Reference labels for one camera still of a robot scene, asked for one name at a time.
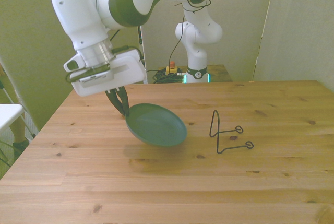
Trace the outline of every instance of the wood grain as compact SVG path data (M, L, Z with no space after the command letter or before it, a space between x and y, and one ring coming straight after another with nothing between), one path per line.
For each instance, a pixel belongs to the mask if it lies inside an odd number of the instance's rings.
M126 87L185 123L161 148L72 92L0 181L0 223L334 223L334 94L316 81ZM214 110L221 149L209 137Z

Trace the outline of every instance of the green frying pan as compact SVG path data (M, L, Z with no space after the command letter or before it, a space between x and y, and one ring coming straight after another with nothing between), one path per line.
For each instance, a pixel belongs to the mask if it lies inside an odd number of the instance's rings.
M187 129L176 114L154 104L132 106L126 124L138 139L157 146L175 146L187 136Z

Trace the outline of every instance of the metal wire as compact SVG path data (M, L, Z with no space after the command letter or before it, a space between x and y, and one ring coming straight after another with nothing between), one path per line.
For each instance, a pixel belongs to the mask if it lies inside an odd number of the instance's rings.
M214 120L215 114L217 115L217 118L218 118L217 132L215 134L212 134L212 126L213 126L213 120ZM215 137L217 135L217 153L218 154L222 154L225 150L228 150L228 149L241 148L241 147L247 147L248 149L252 149L254 147L254 144L252 142L248 141L248 142L245 143L244 146L227 147L227 148L223 149L222 151L219 151L219 134L228 133L228 132L237 132L239 134L242 134L244 132L244 130L241 126L236 126L234 130L228 130L228 131L219 131L220 130L219 128L220 128L219 113L218 113L217 110L214 110L213 115L212 115L212 120L211 120L209 136L210 137Z

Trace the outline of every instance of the green wall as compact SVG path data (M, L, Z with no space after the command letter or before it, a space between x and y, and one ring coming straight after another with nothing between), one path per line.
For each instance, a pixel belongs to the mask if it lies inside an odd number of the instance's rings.
M113 40L122 44L138 45L137 28ZM73 55L51 0L0 1L0 60L38 129L72 90L63 64Z

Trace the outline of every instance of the white wall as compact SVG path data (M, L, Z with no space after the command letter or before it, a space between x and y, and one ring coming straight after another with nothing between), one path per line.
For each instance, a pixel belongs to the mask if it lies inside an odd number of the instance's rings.
M224 35L219 43L203 46L208 52L208 64L224 64L234 81L251 80L268 3L269 0L212 0L209 13L222 26ZM162 0L142 26L147 69L168 65L169 55L177 43L175 27L183 17L182 7L174 5L172 1ZM177 65L187 65L182 44L172 60Z
M334 91L334 0L271 0L254 80L308 79Z

